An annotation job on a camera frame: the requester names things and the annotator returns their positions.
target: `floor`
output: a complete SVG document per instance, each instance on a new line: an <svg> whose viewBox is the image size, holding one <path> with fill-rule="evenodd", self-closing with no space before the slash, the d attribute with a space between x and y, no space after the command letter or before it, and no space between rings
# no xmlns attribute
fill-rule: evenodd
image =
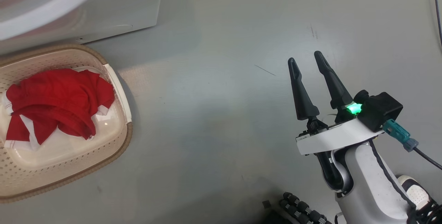
<svg viewBox="0 0 442 224"><path fill-rule="evenodd" d="M248 224L291 191L339 212L314 156L301 156L287 69L294 57L327 123L320 50L350 94L387 91L398 121L440 161L442 53L433 0L162 0L155 27L92 43L123 83L134 136L109 166L2 205L4 223ZM393 172L442 202L442 173L392 138Z"/></svg>

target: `white sneaker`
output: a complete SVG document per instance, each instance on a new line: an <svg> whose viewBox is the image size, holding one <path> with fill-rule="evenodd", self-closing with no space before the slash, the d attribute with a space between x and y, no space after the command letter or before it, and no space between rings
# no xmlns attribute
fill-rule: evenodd
<svg viewBox="0 0 442 224"><path fill-rule="evenodd" d="M428 192L413 178L402 175L397 178L410 200L416 205L420 223L441 223L441 206L434 201Z"/></svg>

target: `black cable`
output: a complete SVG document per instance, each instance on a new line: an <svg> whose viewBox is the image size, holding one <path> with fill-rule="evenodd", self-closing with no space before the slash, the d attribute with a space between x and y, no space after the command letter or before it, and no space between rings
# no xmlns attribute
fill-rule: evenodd
<svg viewBox="0 0 442 224"><path fill-rule="evenodd" d="M407 211L407 215L409 217L407 223L416 223L416 204L414 204L405 194L404 192L399 188L399 186L396 184L396 182L391 177L390 173L388 173L387 168L385 167L384 163L382 162L381 157L379 156L379 153L377 153L376 147L374 147L373 140L369 140L369 144L371 146L371 149L373 150L374 157L376 157L376 161L381 167L382 171L384 172L385 176L387 177L388 181L392 184L393 188L398 192L402 199L404 199L410 206L409 211Z"/></svg>
<svg viewBox="0 0 442 224"><path fill-rule="evenodd" d="M425 153L423 153L421 150L419 150L417 147L414 147L413 150L415 150L415 152L417 152L417 154L421 155L423 158L425 158L427 161L429 161L430 163L432 163L434 166L438 167L438 169L442 169L442 165L440 165L439 163L437 163L436 161L434 161L433 159L429 158L427 155L425 155Z"/></svg>
<svg viewBox="0 0 442 224"><path fill-rule="evenodd" d="M439 27L439 39L441 41L441 46L442 46L442 30L441 30L441 18L440 18L440 14L439 14L439 4L438 4L438 0L434 0L436 2L436 16L438 18L438 27Z"/></svg>

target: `beige basket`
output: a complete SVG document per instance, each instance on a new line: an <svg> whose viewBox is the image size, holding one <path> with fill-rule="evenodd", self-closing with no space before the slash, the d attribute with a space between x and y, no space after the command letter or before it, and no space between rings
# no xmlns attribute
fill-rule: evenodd
<svg viewBox="0 0 442 224"><path fill-rule="evenodd" d="M56 131L37 151L3 147L11 117L0 107L1 203L44 193L101 169L131 141L131 111L120 81L106 60L85 46L57 46L0 60L0 94L35 73L58 68L100 73L114 86L115 102L106 116L93 117L97 130L93 140Z"/></svg>

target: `cable connector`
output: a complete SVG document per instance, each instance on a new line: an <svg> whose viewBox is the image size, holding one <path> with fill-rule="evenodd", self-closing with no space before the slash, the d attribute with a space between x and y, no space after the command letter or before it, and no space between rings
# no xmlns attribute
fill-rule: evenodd
<svg viewBox="0 0 442 224"><path fill-rule="evenodd" d="M410 138L410 133L408 131L406 131L401 125L392 119L387 120L382 129L385 131L385 133L401 142L404 149L406 149L408 152L412 152L413 148L419 144L416 139Z"/></svg>

